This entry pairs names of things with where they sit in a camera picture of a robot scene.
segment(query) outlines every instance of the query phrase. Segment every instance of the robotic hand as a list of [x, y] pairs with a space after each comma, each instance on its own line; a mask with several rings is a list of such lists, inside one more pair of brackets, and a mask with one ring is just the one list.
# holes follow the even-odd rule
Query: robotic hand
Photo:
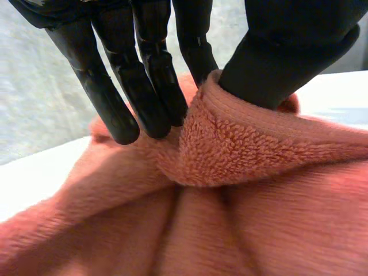
[[[180, 49], [198, 85], [218, 68], [206, 40], [212, 0], [172, 1]], [[147, 134], [159, 139], [169, 133], [171, 126], [182, 124], [187, 104], [165, 41], [170, 0], [10, 2], [33, 26], [46, 29], [116, 142], [134, 142], [139, 126], [106, 71], [92, 26]], [[134, 31], [143, 64], [135, 50]]]
[[[170, 0], [10, 2], [35, 27], [46, 28], [116, 142], [135, 141], [139, 127], [105, 70], [91, 23], [148, 135], [165, 137], [170, 125], [181, 125], [187, 106], [165, 43]], [[212, 0], [172, 3], [179, 46], [199, 85], [217, 69], [206, 40]], [[245, 5], [249, 30], [219, 85], [268, 109], [342, 57], [357, 40], [357, 22], [368, 11], [368, 0], [245, 0]], [[143, 64], [135, 51], [133, 20]]]

